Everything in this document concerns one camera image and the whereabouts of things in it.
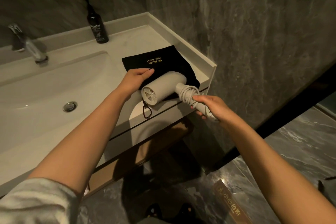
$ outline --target chrome faucet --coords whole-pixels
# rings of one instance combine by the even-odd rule
[[[48,56],[35,46],[32,40],[23,33],[17,24],[13,23],[8,27],[14,33],[12,51],[23,52],[27,50],[33,56],[36,64],[43,64],[48,61]]]

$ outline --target hand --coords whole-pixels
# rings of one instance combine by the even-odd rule
[[[130,69],[125,74],[117,90],[126,94],[126,99],[128,100],[131,95],[139,89],[144,80],[148,79],[153,73],[153,68]]]
[[[212,114],[219,120],[221,125],[225,125],[226,121],[229,119],[229,116],[234,114],[234,112],[219,97],[198,95],[193,96],[192,98],[197,102],[205,104],[210,109]],[[200,111],[196,111],[196,113],[200,115],[203,120],[207,118],[207,116],[202,114]]]

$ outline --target black pump bottle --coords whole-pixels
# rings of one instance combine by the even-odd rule
[[[104,44],[109,41],[102,18],[95,12],[89,0],[85,0],[87,3],[86,9],[88,12],[87,21],[92,29],[93,35],[96,38],[98,44]]]

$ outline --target hair dryer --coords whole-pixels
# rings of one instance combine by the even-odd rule
[[[217,122],[217,118],[206,105],[193,100],[193,96],[199,95],[200,92],[195,86],[186,85],[186,82],[187,78],[184,75],[170,71],[144,86],[141,89],[141,95],[147,104],[156,105],[167,96],[176,92],[183,103],[199,110],[211,121]]]

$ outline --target white sleeve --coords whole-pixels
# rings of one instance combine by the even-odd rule
[[[1,224],[76,223],[79,201],[68,187],[44,178],[23,181],[0,199]]]

